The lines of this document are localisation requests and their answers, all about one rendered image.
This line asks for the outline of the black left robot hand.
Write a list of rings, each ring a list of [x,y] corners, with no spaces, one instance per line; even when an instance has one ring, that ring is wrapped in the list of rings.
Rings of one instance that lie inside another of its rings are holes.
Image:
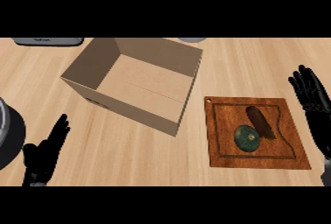
[[[60,152],[69,137],[69,115],[64,114],[57,121],[48,139],[39,145],[24,145],[26,176],[23,186],[47,186],[52,179]]]

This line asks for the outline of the dark grey flat appliance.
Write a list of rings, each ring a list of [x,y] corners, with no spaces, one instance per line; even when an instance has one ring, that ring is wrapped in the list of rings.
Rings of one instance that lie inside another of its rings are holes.
[[[21,46],[81,46],[83,38],[14,38]]]

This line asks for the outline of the dark brown long vegetable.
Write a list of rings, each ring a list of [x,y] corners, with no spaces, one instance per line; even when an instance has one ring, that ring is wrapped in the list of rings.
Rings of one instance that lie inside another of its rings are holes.
[[[267,121],[267,118],[261,109],[256,106],[249,106],[246,108],[246,114],[249,116],[249,119],[253,123],[253,126],[256,128],[256,131],[261,137],[270,140],[276,140],[276,133],[273,130],[273,126],[270,122]]]

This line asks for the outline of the brown wooden cutting board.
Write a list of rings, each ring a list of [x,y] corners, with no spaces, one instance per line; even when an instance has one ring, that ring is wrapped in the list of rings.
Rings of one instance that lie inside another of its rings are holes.
[[[311,168],[284,98],[205,98],[211,166]]]

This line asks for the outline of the dark green round squash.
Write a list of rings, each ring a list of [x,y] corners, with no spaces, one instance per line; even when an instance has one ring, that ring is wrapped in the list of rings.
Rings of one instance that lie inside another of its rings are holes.
[[[261,135],[249,125],[240,125],[234,131],[234,142],[245,152],[255,152],[261,147]]]

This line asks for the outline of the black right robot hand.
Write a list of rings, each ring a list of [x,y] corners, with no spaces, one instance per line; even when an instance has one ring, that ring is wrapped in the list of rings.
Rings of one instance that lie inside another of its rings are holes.
[[[331,98],[314,70],[299,66],[289,81],[295,88],[317,148],[331,160]]]

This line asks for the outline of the open cardboard box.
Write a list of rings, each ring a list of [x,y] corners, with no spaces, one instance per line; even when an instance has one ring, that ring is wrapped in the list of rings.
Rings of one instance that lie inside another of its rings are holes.
[[[175,136],[203,49],[166,38],[94,38],[63,74],[86,100]]]

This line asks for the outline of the dark grey round pot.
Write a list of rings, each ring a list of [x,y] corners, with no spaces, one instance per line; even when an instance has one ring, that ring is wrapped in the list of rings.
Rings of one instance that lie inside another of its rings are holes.
[[[0,97],[0,170],[11,164],[27,139],[27,126],[21,114]]]

